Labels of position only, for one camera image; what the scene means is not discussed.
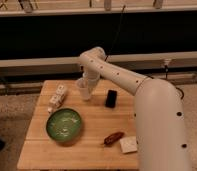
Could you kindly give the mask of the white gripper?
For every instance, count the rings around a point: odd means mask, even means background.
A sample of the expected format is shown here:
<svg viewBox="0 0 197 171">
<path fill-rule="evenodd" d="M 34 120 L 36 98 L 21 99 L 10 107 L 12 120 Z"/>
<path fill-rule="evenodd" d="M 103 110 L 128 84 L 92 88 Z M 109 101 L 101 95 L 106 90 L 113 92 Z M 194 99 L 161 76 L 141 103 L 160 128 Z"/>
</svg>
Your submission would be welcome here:
<svg viewBox="0 0 197 171">
<path fill-rule="evenodd" d="M 92 70 L 85 70 L 82 74 L 83 86 L 91 93 L 100 80 L 100 74 Z"/>
</svg>

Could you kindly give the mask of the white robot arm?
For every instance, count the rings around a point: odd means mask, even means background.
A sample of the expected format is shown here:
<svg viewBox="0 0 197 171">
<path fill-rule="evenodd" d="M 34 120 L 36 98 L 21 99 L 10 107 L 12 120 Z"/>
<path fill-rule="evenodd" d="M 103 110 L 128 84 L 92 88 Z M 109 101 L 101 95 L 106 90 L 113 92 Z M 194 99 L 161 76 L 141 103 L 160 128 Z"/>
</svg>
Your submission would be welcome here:
<svg viewBox="0 0 197 171">
<path fill-rule="evenodd" d="M 95 47 L 80 54 L 85 87 L 104 77 L 134 96 L 140 171 L 192 171 L 182 101 L 175 86 L 105 61 Z"/>
</svg>

